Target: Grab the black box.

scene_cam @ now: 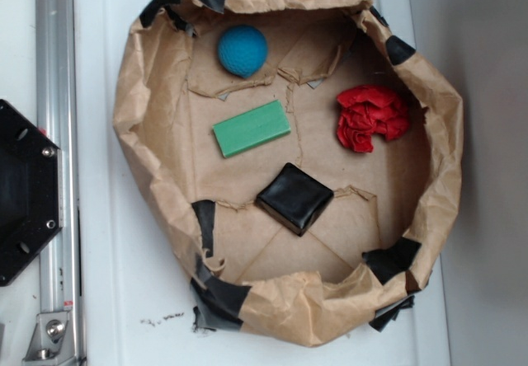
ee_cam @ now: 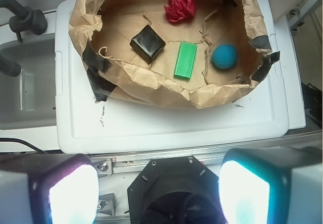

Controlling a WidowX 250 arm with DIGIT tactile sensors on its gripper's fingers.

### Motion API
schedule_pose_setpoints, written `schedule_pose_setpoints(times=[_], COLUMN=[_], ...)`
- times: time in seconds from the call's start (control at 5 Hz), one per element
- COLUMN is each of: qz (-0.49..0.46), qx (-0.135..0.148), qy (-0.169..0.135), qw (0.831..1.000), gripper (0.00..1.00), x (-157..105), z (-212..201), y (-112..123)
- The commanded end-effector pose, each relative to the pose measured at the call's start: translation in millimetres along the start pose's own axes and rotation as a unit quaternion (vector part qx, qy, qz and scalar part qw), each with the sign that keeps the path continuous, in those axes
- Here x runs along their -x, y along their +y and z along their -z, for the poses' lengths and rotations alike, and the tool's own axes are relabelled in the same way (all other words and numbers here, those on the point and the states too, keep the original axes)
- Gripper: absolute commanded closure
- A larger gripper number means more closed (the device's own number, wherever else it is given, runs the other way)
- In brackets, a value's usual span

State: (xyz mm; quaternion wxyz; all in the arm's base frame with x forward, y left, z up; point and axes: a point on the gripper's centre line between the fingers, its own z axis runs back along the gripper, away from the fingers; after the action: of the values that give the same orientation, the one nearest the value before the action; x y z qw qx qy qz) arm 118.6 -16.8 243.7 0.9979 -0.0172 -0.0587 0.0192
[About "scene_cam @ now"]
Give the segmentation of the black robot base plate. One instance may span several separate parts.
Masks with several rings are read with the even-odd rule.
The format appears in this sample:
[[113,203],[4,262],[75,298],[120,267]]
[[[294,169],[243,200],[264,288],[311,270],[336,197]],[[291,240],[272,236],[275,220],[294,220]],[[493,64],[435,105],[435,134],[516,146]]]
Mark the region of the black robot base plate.
[[1,101],[1,285],[10,285],[60,230],[60,149]]

